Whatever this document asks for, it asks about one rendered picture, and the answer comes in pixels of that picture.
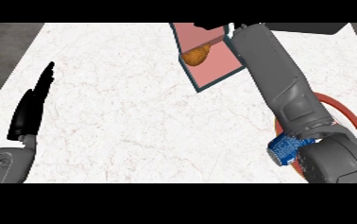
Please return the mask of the red-rimmed white plate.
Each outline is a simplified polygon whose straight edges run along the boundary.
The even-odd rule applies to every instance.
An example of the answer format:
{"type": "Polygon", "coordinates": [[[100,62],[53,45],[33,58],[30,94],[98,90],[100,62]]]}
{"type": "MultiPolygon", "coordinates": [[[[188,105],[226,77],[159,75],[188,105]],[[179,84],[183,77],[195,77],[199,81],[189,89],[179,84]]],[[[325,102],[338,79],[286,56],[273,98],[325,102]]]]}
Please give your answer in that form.
{"type": "MultiPolygon", "coordinates": [[[[317,95],[319,101],[322,103],[326,103],[328,105],[331,105],[341,112],[341,114],[348,119],[351,125],[357,129],[357,116],[353,113],[353,111],[348,109],[348,107],[331,96],[320,94],[320,93],[316,93],[316,95],[317,95]]],[[[276,136],[283,132],[278,118],[275,118],[275,131],[276,131],[276,136]]],[[[294,170],[298,173],[298,175],[304,178],[303,170],[301,170],[301,167],[300,167],[297,161],[292,163],[292,167],[294,167],[294,170]]]]}

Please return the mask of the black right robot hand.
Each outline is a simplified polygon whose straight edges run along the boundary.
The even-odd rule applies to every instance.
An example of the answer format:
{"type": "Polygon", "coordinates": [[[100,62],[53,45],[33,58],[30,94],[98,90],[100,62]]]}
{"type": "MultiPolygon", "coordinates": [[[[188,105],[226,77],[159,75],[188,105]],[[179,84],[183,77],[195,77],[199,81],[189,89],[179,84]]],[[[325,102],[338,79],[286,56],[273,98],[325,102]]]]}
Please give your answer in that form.
{"type": "Polygon", "coordinates": [[[229,26],[230,23],[202,23],[202,22],[199,23],[199,22],[195,22],[193,25],[196,27],[202,27],[207,30],[213,30],[213,29],[216,29],[221,26],[229,26]]]}

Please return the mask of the blue and white can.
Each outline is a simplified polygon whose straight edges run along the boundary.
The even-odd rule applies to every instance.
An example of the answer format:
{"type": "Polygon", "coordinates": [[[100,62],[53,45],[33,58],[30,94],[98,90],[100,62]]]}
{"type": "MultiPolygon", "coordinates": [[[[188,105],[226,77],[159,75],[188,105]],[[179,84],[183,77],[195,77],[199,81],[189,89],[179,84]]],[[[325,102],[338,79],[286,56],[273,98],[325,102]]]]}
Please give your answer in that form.
{"type": "Polygon", "coordinates": [[[294,165],[298,149],[317,142],[319,139],[297,139],[280,133],[267,144],[267,155],[279,166],[294,165]]]}

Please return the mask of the cardboard box with pink inside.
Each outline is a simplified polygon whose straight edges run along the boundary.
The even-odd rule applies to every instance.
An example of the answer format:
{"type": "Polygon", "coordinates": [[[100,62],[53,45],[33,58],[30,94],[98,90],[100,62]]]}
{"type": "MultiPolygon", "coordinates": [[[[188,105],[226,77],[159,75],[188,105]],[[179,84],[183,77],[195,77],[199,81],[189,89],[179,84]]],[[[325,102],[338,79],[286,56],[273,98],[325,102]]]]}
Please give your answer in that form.
{"type": "Polygon", "coordinates": [[[170,27],[177,43],[182,67],[195,90],[202,92],[245,68],[236,49],[230,44],[229,26],[207,30],[196,27],[193,23],[171,23],[170,27]],[[189,66],[182,55],[207,43],[211,45],[207,59],[198,66],[189,66]]]}

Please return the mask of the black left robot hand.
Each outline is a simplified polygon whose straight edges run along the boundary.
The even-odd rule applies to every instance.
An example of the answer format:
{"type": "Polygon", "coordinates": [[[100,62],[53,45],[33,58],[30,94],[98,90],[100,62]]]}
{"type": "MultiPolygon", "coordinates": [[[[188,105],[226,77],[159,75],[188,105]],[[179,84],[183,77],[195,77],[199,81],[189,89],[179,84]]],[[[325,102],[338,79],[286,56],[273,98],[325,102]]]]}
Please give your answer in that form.
{"type": "Polygon", "coordinates": [[[16,105],[10,122],[8,139],[16,141],[21,135],[37,135],[43,116],[43,104],[49,94],[55,62],[46,66],[34,89],[30,89],[16,105]]]}

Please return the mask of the dark grey appliance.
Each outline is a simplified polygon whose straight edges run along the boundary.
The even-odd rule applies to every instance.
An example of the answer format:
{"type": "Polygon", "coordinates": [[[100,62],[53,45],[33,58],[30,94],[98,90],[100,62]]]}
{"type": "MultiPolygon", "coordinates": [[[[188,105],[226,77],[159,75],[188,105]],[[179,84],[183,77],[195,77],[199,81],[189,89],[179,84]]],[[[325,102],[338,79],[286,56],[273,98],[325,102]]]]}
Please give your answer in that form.
{"type": "Polygon", "coordinates": [[[345,23],[266,23],[270,30],[334,35],[345,23]]]}

